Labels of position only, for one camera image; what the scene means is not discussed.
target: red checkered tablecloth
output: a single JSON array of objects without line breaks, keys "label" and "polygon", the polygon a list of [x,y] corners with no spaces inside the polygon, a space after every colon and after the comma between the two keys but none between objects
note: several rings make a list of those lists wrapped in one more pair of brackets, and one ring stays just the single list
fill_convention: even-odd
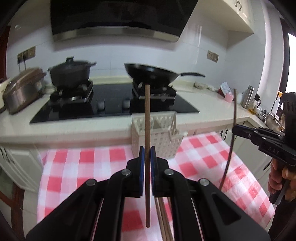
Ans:
[{"label": "red checkered tablecloth", "polygon": [[[228,152],[229,146],[212,132],[184,138],[175,158],[168,162],[170,168],[186,178],[197,181],[205,177],[219,186]],[[132,158],[130,145],[48,151],[44,157],[38,197],[38,222],[87,179],[108,179],[113,173],[124,169]],[[222,191],[264,228],[274,215],[274,208],[266,193],[235,153]],[[144,196],[139,199],[126,198],[122,240],[162,240],[152,194],[150,228],[145,227]]]}]

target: range hood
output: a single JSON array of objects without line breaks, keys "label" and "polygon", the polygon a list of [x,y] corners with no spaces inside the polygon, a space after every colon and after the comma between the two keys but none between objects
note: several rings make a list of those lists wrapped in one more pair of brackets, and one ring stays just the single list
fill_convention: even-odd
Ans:
[{"label": "range hood", "polygon": [[176,42],[198,0],[51,0],[55,41],[92,35],[130,35]]}]

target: window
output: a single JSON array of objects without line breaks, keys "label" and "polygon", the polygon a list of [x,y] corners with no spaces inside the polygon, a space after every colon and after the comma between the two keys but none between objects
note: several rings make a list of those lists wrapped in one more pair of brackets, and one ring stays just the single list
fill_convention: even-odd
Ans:
[{"label": "window", "polygon": [[290,67],[286,93],[296,92],[296,37],[292,34],[288,34],[289,45],[290,45]]},{"label": "window", "polygon": [[[281,19],[284,37],[284,66],[279,91],[283,93],[296,92],[296,37],[285,20]],[[277,115],[281,117],[282,101]]]}]

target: gas stove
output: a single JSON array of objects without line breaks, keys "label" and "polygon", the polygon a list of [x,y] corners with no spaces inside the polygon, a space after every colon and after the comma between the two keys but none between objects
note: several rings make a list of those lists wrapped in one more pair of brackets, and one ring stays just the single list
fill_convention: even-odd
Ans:
[{"label": "gas stove", "polygon": [[[50,96],[50,100],[38,111],[30,123],[143,113],[145,100],[141,96],[144,96],[144,93],[141,92],[141,86],[138,88],[140,92],[137,92],[138,96],[135,96],[132,83],[93,85],[89,81],[86,86],[80,86],[75,90],[58,90]],[[169,94],[165,93],[168,95],[151,98],[151,112],[199,113],[199,110],[176,94],[173,88],[170,87],[169,91]],[[151,94],[161,93],[152,90]]]},{"label": "gas stove", "polygon": [[93,91],[92,81],[87,81],[74,89],[57,89],[50,95],[49,105],[87,103]]},{"label": "gas stove", "polygon": [[[137,99],[145,99],[145,85],[140,84],[137,85],[133,81],[133,96]],[[160,99],[160,100],[167,100],[167,99],[175,99],[177,91],[174,90],[170,86],[163,86],[158,88],[151,88],[150,87],[150,99]]]}]

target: white plastic basket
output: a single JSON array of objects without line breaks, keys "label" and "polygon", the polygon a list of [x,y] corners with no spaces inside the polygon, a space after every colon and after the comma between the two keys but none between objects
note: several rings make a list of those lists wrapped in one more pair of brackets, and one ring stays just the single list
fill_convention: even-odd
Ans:
[{"label": "white plastic basket", "polygon": [[[176,112],[155,112],[150,115],[150,141],[155,146],[156,156],[169,159],[175,157],[184,136],[176,128]],[[145,115],[132,114],[131,125],[132,152],[139,155],[141,146],[145,146]]]}]

